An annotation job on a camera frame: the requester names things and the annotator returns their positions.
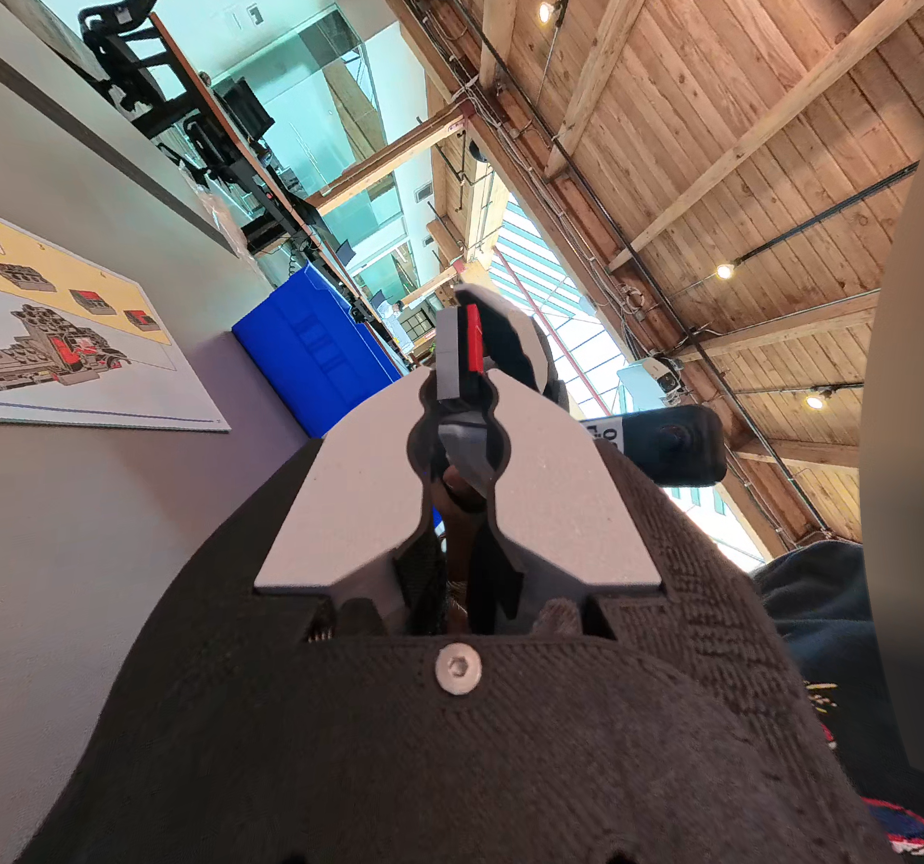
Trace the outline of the blue plastic bin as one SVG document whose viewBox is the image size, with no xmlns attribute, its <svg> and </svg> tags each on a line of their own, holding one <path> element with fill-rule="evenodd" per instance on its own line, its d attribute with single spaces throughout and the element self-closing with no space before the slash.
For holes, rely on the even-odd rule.
<svg viewBox="0 0 924 864">
<path fill-rule="evenodd" d="M 321 438 L 402 373 L 349 303 L 304 268 L 240 319 L 232 333 L 302 429 Z"/>
</svg>

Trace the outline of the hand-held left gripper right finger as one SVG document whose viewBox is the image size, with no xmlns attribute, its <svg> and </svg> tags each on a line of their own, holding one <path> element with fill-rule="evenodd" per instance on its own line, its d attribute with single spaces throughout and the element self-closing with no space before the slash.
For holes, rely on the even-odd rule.
<svg viewBox="0 0 924 864">
<path fill-rule="evenodd" d="M 490 490 L 498 616 L 551 599 L 662 592 L 663 580 L 591 434 L 564 409 L 491 372 L 504 457 Z"/>
</svg>

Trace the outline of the black computer monitor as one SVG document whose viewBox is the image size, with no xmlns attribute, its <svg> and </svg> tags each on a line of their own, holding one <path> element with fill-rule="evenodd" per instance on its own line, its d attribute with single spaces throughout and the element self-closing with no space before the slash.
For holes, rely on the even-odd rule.
<svg viewBox="0 0 924 864">
<path fill-rule="evenodd" d="M 260 142 L 275 120 L 261 104 L 248 81 L 241 77 L 225 81 L 214 92 L 225 112 L 235 121 L 237 128 L 249 142 Z"/>
</svg>

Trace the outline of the open brick instruction booklet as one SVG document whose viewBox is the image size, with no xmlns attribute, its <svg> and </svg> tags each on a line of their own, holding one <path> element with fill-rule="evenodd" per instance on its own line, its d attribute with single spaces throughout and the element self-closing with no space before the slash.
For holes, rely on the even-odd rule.
<svg viewBox="0 0 924 864">
<path fill-rule="evenodd" d="M 6 220 L 1 420 L 230 430 L 137 282 Z"/>
</svg>

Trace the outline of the grey desk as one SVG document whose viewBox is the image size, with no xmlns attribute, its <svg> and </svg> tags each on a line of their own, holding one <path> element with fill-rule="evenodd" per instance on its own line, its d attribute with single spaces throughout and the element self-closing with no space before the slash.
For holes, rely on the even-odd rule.
<svg viewBox="0 0 924 864">
<path fill-rule="evenodd" d="M 2 424 L 2 862 L 154 606 L 307 440 L 231 334 L 270 292 L 179 169 L 2 7 L 2 218 L 141 284 L 231 430 Z"/>
</svg>

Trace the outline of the red grey toy brick assembly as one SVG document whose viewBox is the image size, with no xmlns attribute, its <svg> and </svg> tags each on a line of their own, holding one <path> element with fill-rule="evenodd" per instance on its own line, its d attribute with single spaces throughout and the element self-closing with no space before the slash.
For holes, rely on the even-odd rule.
<svg viewBox="0 0 924 864">
<path fill-rule="evenodd" d="M 484 350 L 476 304 L 446 307 L 435 319 L 436 398 L 446 405 L 479 403 Z"/>
</svg>

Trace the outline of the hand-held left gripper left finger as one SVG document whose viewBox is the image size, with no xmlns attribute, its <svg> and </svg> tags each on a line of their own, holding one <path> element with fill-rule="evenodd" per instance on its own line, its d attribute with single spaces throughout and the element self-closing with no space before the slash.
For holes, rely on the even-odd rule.
<svg viewBox="0 0 924 864">
<path fill-rule="evenodd" d="M 256 576 L 257 593 L 410 601 L 395 560 L 424 519 L 409 441 L 431 376 L 428 368 L 414 370 L 327 433 Z"/>
</svg>

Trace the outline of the person's dark blue sweater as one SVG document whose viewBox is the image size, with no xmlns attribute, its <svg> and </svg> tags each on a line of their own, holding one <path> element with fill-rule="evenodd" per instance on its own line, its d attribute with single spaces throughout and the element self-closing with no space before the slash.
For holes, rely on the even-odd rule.
<svg viewBox="0 0 924 864">
<path fill-rule="evenodd" d="M 923 861 L 923 774 L 886 683 L 860 544 L 827 540 L 751 574 L 829 748 L 904 862 Z"/>
</svg>

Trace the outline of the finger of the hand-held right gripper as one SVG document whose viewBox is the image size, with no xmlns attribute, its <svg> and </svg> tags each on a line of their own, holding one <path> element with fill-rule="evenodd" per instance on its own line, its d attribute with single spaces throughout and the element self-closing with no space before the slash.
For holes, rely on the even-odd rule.
<svg viewBox="0 0 924 864">
<path fill-rule="evenodd" d="M 492 367 L 541 393 L 541 339 L 534 321 L 500 293 L 477 284 L 456 287 L 454 398 L 473 400 Z"/>
</svg>

